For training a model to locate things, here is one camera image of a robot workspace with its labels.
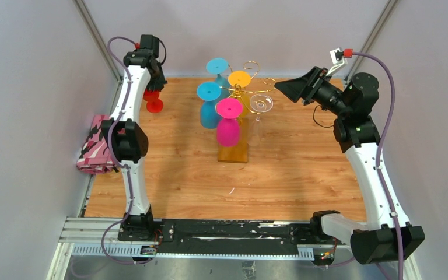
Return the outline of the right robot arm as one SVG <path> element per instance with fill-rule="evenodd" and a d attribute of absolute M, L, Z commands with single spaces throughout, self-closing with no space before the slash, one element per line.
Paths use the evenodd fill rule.
<path fill-rule="evenodd" d="M 366 208 L 361 224 L 334 210 L 317 211 L 310 220 L 316 243 L 330 239 L 348 245 L 360 264 L 406 260 L 425 240 L 421 226 L 411 224 L 403 211 L 385 169 L 382 139 L 371 118 L 379 99 L 379 81 L 366 72 L 355 74 L 344 90 L 331 84 L 325 68 L 275 83 L 289 100 L 318 103 L 332 112 L 335 140 L 351 164 Z"/>

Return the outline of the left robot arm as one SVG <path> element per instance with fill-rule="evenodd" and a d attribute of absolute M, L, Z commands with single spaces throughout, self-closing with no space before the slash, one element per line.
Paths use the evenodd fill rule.
<path fill-rule="evenodd" d="M 145 186 L 145 157 L 149 148 L 148 136 L 139 125 L 139 114 L 145 94 L 159 94 L 167 83 L 159 58 L 163 42 L 150 34 L 141 35 L 134 50 L 115 59 L 124 69 L 120 96 L 109 118 L 101 124 L 102 134 L 124 182 L 126 206 L 119 225 L 120 241 L 160 244 L 161 225 L 156 223 Z"/>

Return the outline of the pink wine glass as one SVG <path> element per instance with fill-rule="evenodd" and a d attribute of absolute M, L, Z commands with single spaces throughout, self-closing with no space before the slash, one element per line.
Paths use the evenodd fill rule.
<path fill-rule="evenodd" d="M 225 147 L 235 146 L 240 141 L 240 124 L 237 120 L 243 111 L 241 102 L 234 98 L 226 98 L 215 106 L 221 117 L 216 128 L 217 142 Z"/>

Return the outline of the clear wine glass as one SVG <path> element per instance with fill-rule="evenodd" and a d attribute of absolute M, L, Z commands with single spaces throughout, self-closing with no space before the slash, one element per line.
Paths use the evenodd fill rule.
<path fill-rule="evenodd" d="M 269 95 L 255 94 L 250 98 L 250 112 L 254 115 L 253 121 L 249 126 L 247 143 L 250 146 L 258 146 L 262 138 L 263 122 L 261 116 L 269 112 L 274 102 Z"/>

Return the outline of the red wine glass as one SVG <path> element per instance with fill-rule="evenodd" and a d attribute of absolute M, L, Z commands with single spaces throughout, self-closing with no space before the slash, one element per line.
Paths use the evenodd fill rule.
<path fill-rule="evenodd" d="M 146 101 L 146 109 L 153 114 L 159 113 L 163 110 L 164 104 L 159 98 L 159 90 L 146 89 L 143 94 L 143 99 Z"/>

